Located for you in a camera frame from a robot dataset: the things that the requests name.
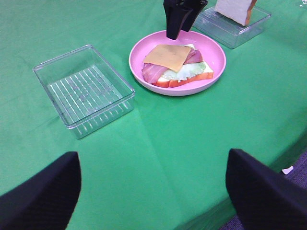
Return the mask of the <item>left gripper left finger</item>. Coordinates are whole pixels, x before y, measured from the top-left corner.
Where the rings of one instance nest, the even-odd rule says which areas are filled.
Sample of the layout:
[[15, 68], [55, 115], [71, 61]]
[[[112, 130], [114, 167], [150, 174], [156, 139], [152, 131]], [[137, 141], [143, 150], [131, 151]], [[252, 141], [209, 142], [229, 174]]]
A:
[[66, 152], [0, 197], [2, 230], [64, 230], [81, 191], [78, 153]]

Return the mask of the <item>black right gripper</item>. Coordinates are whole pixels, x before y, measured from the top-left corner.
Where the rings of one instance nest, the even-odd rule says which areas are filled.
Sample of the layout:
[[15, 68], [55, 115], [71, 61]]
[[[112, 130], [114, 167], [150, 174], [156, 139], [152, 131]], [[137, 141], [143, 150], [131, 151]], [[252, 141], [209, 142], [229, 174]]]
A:
[[167, 38], [176, 40], [181, 29], [188, 32], [207, 3], [207, 0], [164, 0]]

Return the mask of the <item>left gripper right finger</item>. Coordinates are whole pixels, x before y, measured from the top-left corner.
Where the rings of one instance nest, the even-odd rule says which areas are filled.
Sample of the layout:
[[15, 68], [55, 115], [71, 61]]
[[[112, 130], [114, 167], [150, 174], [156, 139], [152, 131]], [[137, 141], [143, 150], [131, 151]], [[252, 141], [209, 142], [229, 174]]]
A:
[[226, 188], [246, 230], [305, 230], [307, 191], [241, 149], [230, 149]]

